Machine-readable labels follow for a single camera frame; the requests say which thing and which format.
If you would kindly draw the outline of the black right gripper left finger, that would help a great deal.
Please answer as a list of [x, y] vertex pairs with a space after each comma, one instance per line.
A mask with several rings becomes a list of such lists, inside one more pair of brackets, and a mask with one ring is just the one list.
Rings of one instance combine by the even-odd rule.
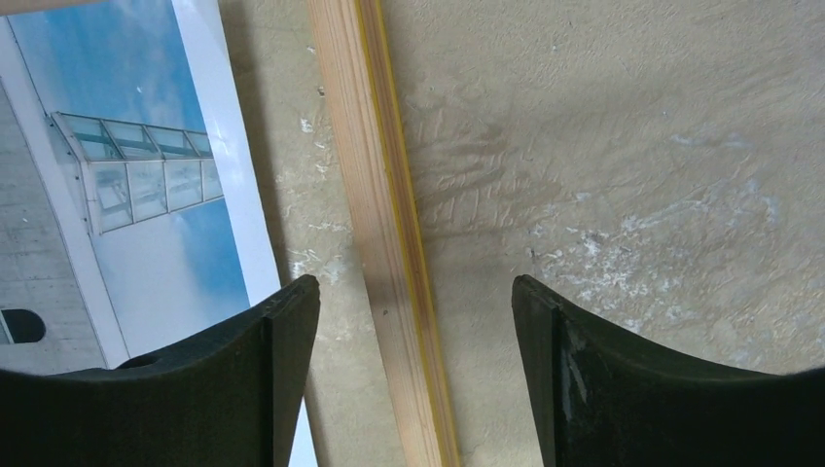
[[285, 466], [320, 311], [303, 275], [112, 370], [1, 374], [5, 466]]

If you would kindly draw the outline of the building and sky photo print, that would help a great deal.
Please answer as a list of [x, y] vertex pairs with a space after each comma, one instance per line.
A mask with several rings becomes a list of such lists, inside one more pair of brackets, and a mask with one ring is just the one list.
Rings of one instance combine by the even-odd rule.
[[[1, 5], [1, 374], [124, 362], [283, 287], [219, 5]], [[317, 464], [300, 407], [290, 461]]]

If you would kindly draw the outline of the wooden picture frame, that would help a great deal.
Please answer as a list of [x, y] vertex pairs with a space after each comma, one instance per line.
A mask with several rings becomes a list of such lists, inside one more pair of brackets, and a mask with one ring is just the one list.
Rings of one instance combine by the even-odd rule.
[[308, 5], [353, 239], [405, 460], [461, 462], [378, 1]]

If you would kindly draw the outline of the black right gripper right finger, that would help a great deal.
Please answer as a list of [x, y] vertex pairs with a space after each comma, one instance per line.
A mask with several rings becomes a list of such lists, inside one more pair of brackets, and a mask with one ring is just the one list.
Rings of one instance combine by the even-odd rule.
[[820, 466], [824, 372], [770, 375], [642, 338], [529, 275], [512, 310], [547, 466]]

